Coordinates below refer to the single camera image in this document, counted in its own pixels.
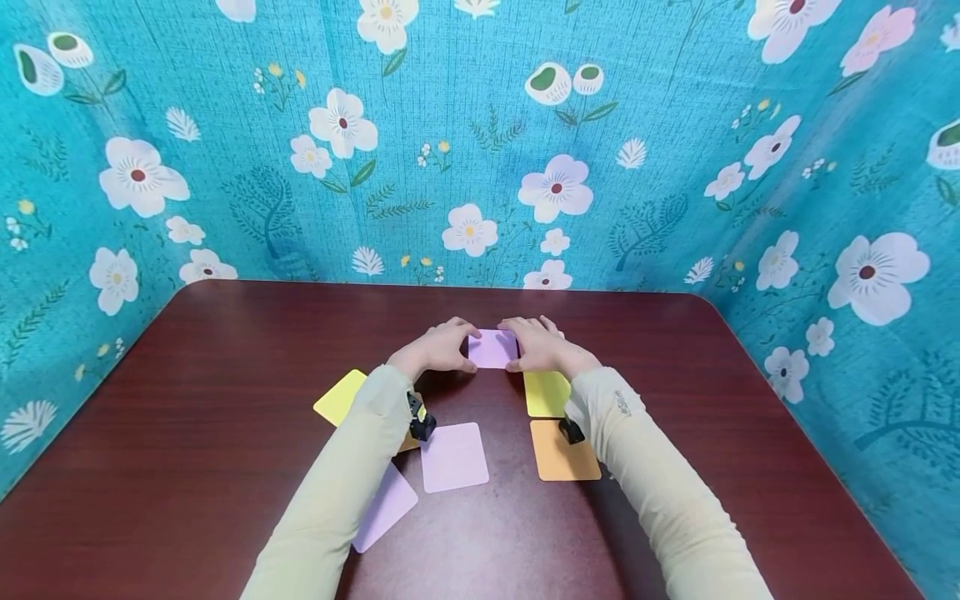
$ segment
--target table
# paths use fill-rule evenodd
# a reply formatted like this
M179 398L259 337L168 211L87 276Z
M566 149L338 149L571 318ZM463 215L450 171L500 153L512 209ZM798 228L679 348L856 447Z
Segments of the table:
M206 281L177 294L0 505L3 597L234 599L333 428L311 405L450 316L545 314L642 394L778 600L921 598L705 300ZM480 425L490 483L423 493L339 597L665 598L615 482L543 483L522 378L429 373L440 424Z

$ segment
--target curtain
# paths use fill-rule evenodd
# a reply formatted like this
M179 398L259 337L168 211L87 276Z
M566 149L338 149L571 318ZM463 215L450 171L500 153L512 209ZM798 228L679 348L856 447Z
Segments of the curtain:
M0 492L204 279L685 292L955 597L957 2L2 4Z

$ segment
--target pink card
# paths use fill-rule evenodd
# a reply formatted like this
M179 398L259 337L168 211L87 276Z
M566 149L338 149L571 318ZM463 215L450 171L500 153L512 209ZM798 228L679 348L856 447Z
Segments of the pink card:
M476 423L437 427L427 442L420 444L423 463L423 490L445 492L490 481L487 456Z
M516 337L510 331L480 329L479 340L467 338L467 358L480 369L504 369L517 360Z
M380 480L380 489L376 491L373 502L360 521L360 530L353 539L353 548L363 554L391 527L410 512L417 504L417 493L396 470L393 463L387 465L387 472Z

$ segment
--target left hand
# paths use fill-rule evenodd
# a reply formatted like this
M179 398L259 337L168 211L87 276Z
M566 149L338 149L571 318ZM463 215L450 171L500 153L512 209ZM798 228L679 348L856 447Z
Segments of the left hand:
M477 366L460 353L464 338L480 339L480 331L472 324L454 317L446 323L430 327L426 333L394 352L387 361L416 383L424 371L476 372Z

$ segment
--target right hand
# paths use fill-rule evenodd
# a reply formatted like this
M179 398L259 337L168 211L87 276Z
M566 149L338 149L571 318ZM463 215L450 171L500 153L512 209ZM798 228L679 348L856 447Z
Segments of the right hand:
M512 332L520 344L521 356L507 365L508 372L559 371L567 381L573 381L582 372L602 367L593 354L568 342L564 333L542 315L539 320L505 319L497 328Z

